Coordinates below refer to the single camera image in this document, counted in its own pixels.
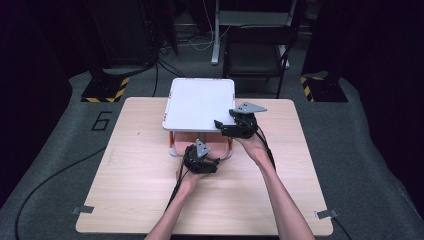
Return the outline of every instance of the cable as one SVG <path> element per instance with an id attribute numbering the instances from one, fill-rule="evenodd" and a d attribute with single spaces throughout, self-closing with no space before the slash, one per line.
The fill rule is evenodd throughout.
<path id="1" fill-rule="evenodd" d="M 264 144 L 264 147 L 266 149 L 266 153 L 268 154 L 269 160 L 271 161 L 272 166 L 274 167 L 275 170 L 277 170 L 276 166 L 275 166 L 275 160 L 274 160 L 274 156 L 272 155 L 272 151 L 271 149 L 268 147 L 268 142 L 266 141 L 265 138 L 265 134 L 262 131 L 261 127 L 258 126 L 258 129 L 261 130 L 262 136 L 261 134 L 258 133 L 258 130 L 255 130 L 250 124 L 248 124 L 246 121 L 240 119 L 240 122 L 244 123 L 248 128 L 250 128 L 258 137 L 259 139 L 262 141 L 262 143 Z"/>
<path id="2" fill-rule="evenodd" d="M 349 235 L 349 233 L 346 231 L 346 229 L 343 227 L 343 225 L 339 222 L 339 220 L 337 220 L 337 218 L 336 217 L 332 217 L 331 219 L 333 219 L 334 220 L 334 222 L 336 222 L 337 223 L 337 225 L 339 225 L 339 227 L 343 230 L 343 232 L 346 234 L 346 237 L 349 239 L 349 240 L 352 240 L 352 237 Z"/>
<path id="3" fill-rule="evenodd" d="M 54 177 L 56 177 L 57 175 L 59 175 L 60 173 L 62 173 L 62 172 L 64 172 L 64 171 L 66 171 L 66 170 L 68 170 L 69 168 L 71 168 L 71 167 L 73 167 L 73 166 L 75 166 L 75 165 L 77 165 L 77 164 L 79 164 L 79 163 L 81 163 L 81 162 L 84 162 L 84 161 L 86 161 L 87 159 L 90 159 L 91 157 L 93 157 L 93 156 L 95 156 L 95 155 L 97 155 L 98 153 L 100 153 L 100 152 L 102 152 L 103 150 L 105 150 L 106 149 L 106 147 L 103 147 L 103 148 L 101 148 L 101 149 L 99 149 L 99 150 L 97 150 L 96 152 L 94 152 L 94 153 L 92 153 L 92 154 L 90 154 L 90 155 L 88 155 L 87 157 L 84 157 L 83 159 L 81 159 L 81 160 L 78 160 L 78 161 L 76 161 L 76 162 L 74 162 L 74 163 L 72 163 L 71 165 L 68 165 L 67 167 L 65 167 L 65 168 L 62 168 L 61 170 L 59 170 L 59 171 L 57 171 L 57 172 L 55 172 L 53 175 L 51 175 L 50 177 L 48 177 L 47 179 L 45 179 L 43 182 L 41 182 L 40 184 L 38 184 L 31 192 L 30 192 L 30 194 L 28 194 L 28 196 L 25 198 L 25 200 L 24 200 L 24 202 L 22 203 L 22 205 L 21 205 L 21 207 L 19 208 L 19 210 L 18 210 L 18 214 L 16 215 L 16 219 L 15 219 L 15 239 L 16 240 L 19 240 L 19 229 L 18 229 L 18 226 L 19 226 L 19 218 L 20 218 L 20 216 L 21 216 L 21 213 L 22 213 L 22 210 L 24 209 L 24 207 L 25 207 L 25 205 L 27 204 L 27 202 L 29 201 L 29 199 L 31 198 L 31 196 L 40 188 L 40 187 L 42 187 L 46 182 L 48 182 L 50 179 L 52 179 L 52 178 L 54 178 Z"/>
<path id="4" fill-rule="evenodd" d="M 178 68 L 176 68 L 176 67 L 174 67 L 174 66 L 172 66 L 171 64 L 169 64 L 169 63 L 167 63 L 167 62 L 165 62 L 164 60 L 162 60 L 162 59 L 159 59 L 159 64 L 165 69 L 165 70 L 167 70 L 167 71 L 169 71 L 170 73 L 173 73 L 173 74 L 175 74 L 175 75 L 177 75 L 178 77 L 186 77 L 185 76 L 185 74 L 181 71 L 181 70 L 179 70 Z M 167 65 L 168 67 L 170 67 L 170 68 L 172 68 L 175 72 L 173 72 L 173 71 L 171 71 L 171 70 L 169 70 L 167 67 L 165 67 L 165 66 L 163 66 L 163 64 L 165 64 L 165 65 Z"/>
<path id="5" fill-rule="evenodd" d="M 213 41 L 214 33 L 213 33 L 213 29 L 212 29 L 212 23 L 211 23 L 211 20 L 209 19 L 208 10 L 206 9 L 205 0 L 203 0 L 203 8 L 205 9 L 206 18 L 208 19 L 209 27 L 211 29 L 211 41 L 209 43 L 206 43 L 206 44 L 208 44 L 208 46 L 206 46 L 205 48 L 197 48 L 196 45 L 192 41 L 188 40 L 188 42 L 191 43 L 191 46 L 193 46 L 197 51 L 204 51 L 204 50 L 208 49 L 210 46 L 212 46 L 212 43 L 214 42 Z"/>
<path id="6" fill-rule="evenodd" d="M 175 196 L 177 195 L 178 189 L 180 189 L 180 185 L 183 181 L 183 178 L 190 171 L 190 169 L 187 169 L 187 171 L 183 175 L 182 174 L 183 173 L 183 166 L 184 166 L 183 161 L 181 161 L 180 174 L 178 175 L 177 184 L 175 184 L 174 191 L 172 191 L 171 198 L 169 199 L 168 205 L 165 208 L 165 212 L 168 209 L 169 205 L 171 205 L 172 200 L 174 200 Z"/>

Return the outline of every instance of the black cable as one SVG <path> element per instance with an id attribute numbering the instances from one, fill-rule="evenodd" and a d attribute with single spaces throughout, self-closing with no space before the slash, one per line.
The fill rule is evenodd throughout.
<path id="1" fill-rule="evenodd" d="M 258 129 L 261 130 L 263 137 L 261 136 L 261 134 L 258 133 L 258 131 L 256 129 L 253 128 L 253 126 L 248 124 L 246 121 L 244 121 L 242 119 L 239 119 L 239 121 L 244 123 L 248 128 L 250 128 L 259 137 L 259 139 L 262 141 L 262 143 L 265 146 L 266 153 L 268 154 L 268 157 L 269 157 L 269 160 L 271 161 L 272 166 L 274 167 L 275 170 L 277 170 L 277 168 L 275 166 L 274 156 L 272 155 L 271 149 L 268 147 L 268 142 L 266 141 L 265 133 L 264 133 L 264 131 L 262 131 L 261 127 L 259 127 L 259 125 L 256 125 L 258 127 Z"/>
<path id="2" fill-rule="evenodd" d="M 157 62 L 159 65 L 161 65 L 162 67 L 163 67 L 163 69 L 165 69 L 166 71 L 168 71 L 168 72 L 170 72 L 170 73 L 172 73 L 172 74 L 174 74 L 175 76 L 177 76 L 177 77 L 182 77 L 181 75 L 179 75 L 178 73 L 176 73 L 176 72 L 173 72 L 173 71 L 171 71 L 171 70 L 169 70 L 167 67 L 165 67 L 161 62 Z"/>
<path id="3" fill-rule="evenodd" d="M 170 73 L 173 73 L 174 75 L 176 75 L 176 76 L 178 76 L 178 77 L 186 77 L 185 76 L 185 74 L 181 71 L 181 70 L 179 70 L 178 68 L 176 68 L 176 67 L 174 67 L 174 66 L 172 66 L 171 64 L 169 64 L 169 63 L 167 63 L 167 62 L 165 62 L 164 60 L 162 60 L 162 59 L 158 59 L 158 61 L 159 61 L 159 64 L 165 69 L 165 70 L 167 70 L 168 72 L 170 72 Z M 170 67 L 170 68 L 172 68 L 174 71 L 171 71 L 171 70 L 169 70 L 168 69 L 168 67 L 165 67 L 164 66 L 164 64 L 166 65 L 166 66 L 168 66 L 168 67 Z"/>
<path id="4" fill-rule="evenodd" d="M 334 222 L 336 222 L 337 223 L 337 225 L 339 225 L 339 227 L 343 230 L 343 232 L 346 234 L 346 236 L 347 236 L 347 238 L 349 239 L 349 240 L 352 240 L 352 237 L 349 235 L 349 233 L 346 231 L 346 229 L 343 227 L 343 225 L 339 222 L 339 220 L 337 220 L 337 218 L 336 217 L 332 217 L 331 219 L 333 219 L 334 220 Z"/>
<path id="5" fill-rule="evenodd" d="M 19 218 L 20 218 L 20 216 L 21 216 L 21 213 L 22 213 L 22 210 L 24 209 L 24 207 L 25 207 L 25 205 L 27 204 L 27 202 L 29 201 L 29 199 L 31 198 L 31 196 L 40 188 L 40 187 L 42 187 L 46 182 L 48 182 L 50 179 L 52 179 L 52 178 L 54 178 L 54 177 L 56 177 L 57 175 L 59 175 L 60 173 L 62 173 L 62 172 L 64 172 L 64 171 L 66 171 L 66 170 L 68 170 L 69 168 L 71 168 L 71 167 L 73 167 L 73 166 L 75 166 L 75 165 L 77 165 L 77 164 L 79 164 L 79 163 L 81 163 L 81 162 L 84 162 L 84 161 L 86 161 L 87 159 L 90 159 L 91 157 L 93 157 L 93 156 L 95 156 L 95 155 L 97 155 L 98 153 L 100 153 L 100 152 L 102 152 L 103 150 L 105 150 L 106 149 L 106 147 L 103 147 L 103 148 L 101 148 L 101 149 L 99 149 L 99 150 L 97 150 L 96 152 L 94 152 L 94 153 L 92 153 L 92 154 L 90 154 L 90 155 L 88 155 L 87 157 L 84 157 L 83 159 L 81 159 L 81 160 L 78 160 L 78 161 L 76 161 L 76 162 L 74 162 L 74 163 L 72 163 L 71 165 L 68 165 L 67 167 L 65 167 L 65 168 L 62 168 L 61 170 L 59 170 L 59 171 L 57 171 L 57 172 L 55 172 L 53 175 L 51 175 L 50 177 L 48 177 L 47 179 L 45 179 L 43 182 L 41 182 L 40 184 L 38 184 L 31 192 L 30 192 L 30 194 L 28 194 L 28 196 L 25 198 L 25 200 L 24 200 L 24 202 L 22 203 L 22 205 L 21 205 L 21 207 L 19 208 L 19 210 L 18 210 L 18 214 L 16 215 L 16 219 L 15 219 L 15 239 L 16 240 L 19 240 L 19 229 L 18 229 L 18 226 L 19 226 Z"/>
<path id="6" fill-rule="evenodd" d="M 168 205 L 165 208 L 165 212 L 168 209 L 169 205 L 171 205 L 172 200 L 174 200 L 175 196 L 177 195 L 177 192 L 180 189 L 180 186 L 181 186 L 181 183 L 183 181 L 183 178 L 190 171 L 189 169 L 187 169 L 187 171 L 183 175 L 182 174 L 183 173 L 183 166 L 184 166 L 183 161 L 181 161 L 180 174 L 178 176 L 177 183 L 175 184 L 174 191 L 172 191 L 171 198 L 169 199 Z"/>

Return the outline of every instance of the chair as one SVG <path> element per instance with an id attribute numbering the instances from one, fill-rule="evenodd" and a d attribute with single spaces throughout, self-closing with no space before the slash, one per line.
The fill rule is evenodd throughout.
<path id="1" fill-rule="evenodd" d="M 278 87 L 272 93 L 280 98 L 289 51 L 296 40 L 305 2 L 297 0 L 290 26 L 244 25 L 230 29 L 226 36 L 222 78 L 234 79 L 237 90 L 237 79 L 266 79 L 265 85 L 268 85 L 270 78 L 278 77 Z M 283 54 L 280 54 L 280 45 L 285 45 Z"/>

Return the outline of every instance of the hand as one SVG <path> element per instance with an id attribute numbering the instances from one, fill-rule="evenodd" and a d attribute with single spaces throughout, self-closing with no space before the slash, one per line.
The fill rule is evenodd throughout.
<path id="1" fill-rule="evenodd" d="M 191 193 L 196 188 L 199 180 L 203 178 L 204 176 L 206 176 L 206 174 L 192 173 L 188 170 L 188 168 L 184 164 L 182 165 L 183 165 L 183 170 L 181 171 L 181 174 L 183 175 L 183 180 L 181 181 L 180 190 L 185 191 L 186 193 Z M 180 177 L 180 168 L 181 168 L 181 165 L 178 166 L 175 172 L 175 177 L 177 181 Z"/>
<path id="2" fill-rule="evenodd" d="M 258 134 L 261 135 L 262 138 L 264 138 L 263 132 L 259 132 Z M 256 135 L 253 134 L 253 136 L 249 139 L 244 138 L 234 138 L 237 142 L 239 142 L 246 153 L 249 155 L 249 157 L 258 165 L 259 167 L 262 166 L 265 162 L 270 162 L 266 147 L 262 140 Z"/>

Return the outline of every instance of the wooden table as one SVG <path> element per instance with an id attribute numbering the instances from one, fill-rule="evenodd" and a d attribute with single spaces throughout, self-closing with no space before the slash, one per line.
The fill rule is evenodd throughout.
<path id="1" fill-rule="evenodd" d="M 273 152 L 278 175 L 314 235 L 333 231 L 315 211 L 326 204 L 292 101 L 236 99 L 268 108 L 256 113 Z M 167 98 L 128 98 L 122 108 L 76 229 L 84 233 L 148 233 L 169 201 L 180 158 L 168 153 L 162 128 Z M 242 146 L 203 178 L 179 217 L 174 234 L 277 235 L 262 175 Z"/>

